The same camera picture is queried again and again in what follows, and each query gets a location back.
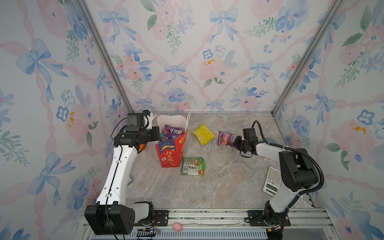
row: red paper bag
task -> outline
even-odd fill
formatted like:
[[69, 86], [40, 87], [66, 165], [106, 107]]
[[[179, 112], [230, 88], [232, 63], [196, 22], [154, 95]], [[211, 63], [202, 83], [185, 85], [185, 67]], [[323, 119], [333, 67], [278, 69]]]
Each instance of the red paper bag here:
[[180, 167], [185, 142], [187, 140], [189, 118], [190, 113], [187, 119], [182, 115], [160, 115], [157, 117], [157, 125], [159, 126], [160, 132], [164, 132], [165, 125], [180, 128], [184, 132], [178, 139], [165, 139], [156, 144], [161, 167]]

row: yellow snack bag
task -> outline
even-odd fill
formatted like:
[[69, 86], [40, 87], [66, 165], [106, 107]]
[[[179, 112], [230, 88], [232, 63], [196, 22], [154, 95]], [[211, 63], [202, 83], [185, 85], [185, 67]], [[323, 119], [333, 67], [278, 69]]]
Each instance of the yellow snack bag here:
[[191, 133], [196, 135], [201, 146], [204, 146], [216, 137], [216, 135], [211, 130], [209, 130], [209, 128], [205, 124], [201, 124], [200, 127], [191, 131]]

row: floral wallpaper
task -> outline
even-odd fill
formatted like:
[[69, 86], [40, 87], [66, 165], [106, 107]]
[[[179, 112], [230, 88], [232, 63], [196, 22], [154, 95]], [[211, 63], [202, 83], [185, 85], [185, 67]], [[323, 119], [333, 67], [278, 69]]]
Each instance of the floral wallpaper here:
[[76, 239], [125, 108], [72, 1], [0, 15], [0, 240]]
[[312, 199], [342, 240], [384, 239], [383, 8], [345, 1], [275, 115], [286, 144], [320, 164], [325, 184]]
[[270, 111], [332, 0], [86, 3], [134, 110]]

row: robotic arm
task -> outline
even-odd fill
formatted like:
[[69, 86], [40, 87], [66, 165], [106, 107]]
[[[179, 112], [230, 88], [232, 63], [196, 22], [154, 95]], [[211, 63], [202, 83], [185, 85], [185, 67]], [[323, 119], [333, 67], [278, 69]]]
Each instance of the robotic arm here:
[[[263, 141], [258, 141], [253, 128], [255, 123], [259, 126]], [[308, 155], [304, 148], [293, 149], [279, 144], [268, 143], [258, 121], [254, 121], [252, 127], [244, 128], [243, 139], [237, 137], [233, 145], [240, 151], [240, 154], [241, 152], [251, 152], [251, 155], [259, 155], [280, 161], [282, 183], [276, 195], [266, 202], [263, 215], [257, 220], [263, 220], [267, 225], [273, 227], [280, 225], [281, 230], [279, 233], [281, 233], [287, 213], [299, 197], [322, 188], [324, 175], [320, 166]]]
[[159, 127], [152, 127], [153, 114], [148, 110], [128, 113], [126, 119], [127, 125], [114, 138], [112, 164], [105, 185], [96, 204], [88, 205], [84, 213], [97, 235], [130, 234], [135, 223], [149, 226], [154, 221], [152, 202], [136, 202], [127, 207], [126, 190], [133, 161], [142, 151], [140, 145], [158, 141]]

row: calculator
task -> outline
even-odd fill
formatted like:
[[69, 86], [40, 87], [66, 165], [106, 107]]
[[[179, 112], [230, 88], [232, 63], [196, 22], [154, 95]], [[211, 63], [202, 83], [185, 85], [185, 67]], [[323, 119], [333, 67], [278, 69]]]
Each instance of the calculator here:
[[280, 188], [281, 172], [276, 168], [269, 167], [268, 174], [265, 179], [263, 192], [271, 196], [275, 196]]

